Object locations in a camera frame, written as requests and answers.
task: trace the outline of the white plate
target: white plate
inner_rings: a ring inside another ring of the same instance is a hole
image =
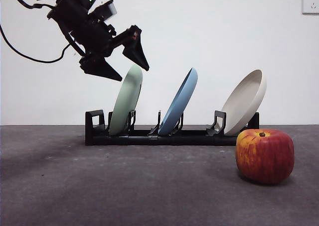
[[[161,125],[159,126],[159,135],[168,135],[174,129],[194,92],[197,84],[197,78],[197,72],[194,68],[192,68],[181,84]]]
[[[116,99],[111,118],[109,134],[117,135],[125,130],[130,111],[135,110],[139,99],[143,74],[138,65],[133,65],[127,73],[118,98]]]
[[[225,135],[236,135],[254,116],[260,106],[267,84],[261,70],[248,74],[227,99],[222,112],[226,112]],[[222,119],[218,117],[215,129],[219,130]]]

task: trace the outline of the concrete floor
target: concrete floor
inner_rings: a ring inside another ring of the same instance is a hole
[[[318,226],[319,125],[277,186],[238,175],[234,146],[85,146],[84,126],[1,127],[2,226]]]

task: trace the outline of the dish rack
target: dish rack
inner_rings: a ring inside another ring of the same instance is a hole
[[[112,113],[108,115],[108,125],[105,125],[103,110],[85,112],[85,145],[236,145],[237,135],[226,136],[226,113],[215,111],[213,124],[205,130],[183,129],[182,114],[172,132],[167,136],[158,135],[160,126],[160,111],[158,123],[151,129],[135,129],[136,111],[131,111],[127,117],[126,130],[116,136],[109,135],[109,125]],[[99,124],[93,125],[93,117],[99,117]],[[217,118],[222,119],[220,130],[216,130]],[[247,126],[241,129],[259,129],[259,113],[255,113]]]

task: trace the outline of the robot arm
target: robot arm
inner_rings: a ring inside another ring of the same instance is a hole
[[[113,50],[124,45],[123,54],[148,70],[150,67],[141,45],[141,32],[136,25],[116,35],[104,21],[116,14],[113,0],[88,13],[95,0],[56,0],[48,18],[54,19],[70,45],[82,56],[81,68],[87,74],[121,81],[122,77],[105,61]],[[81,44],[85,52],[77,45]]]

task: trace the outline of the apple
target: apple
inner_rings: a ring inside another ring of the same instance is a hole
[[[294,162],[294,143],[280,130],[248,129],[237,137],[237,167],[248,179],[278,184],[291,174]]]

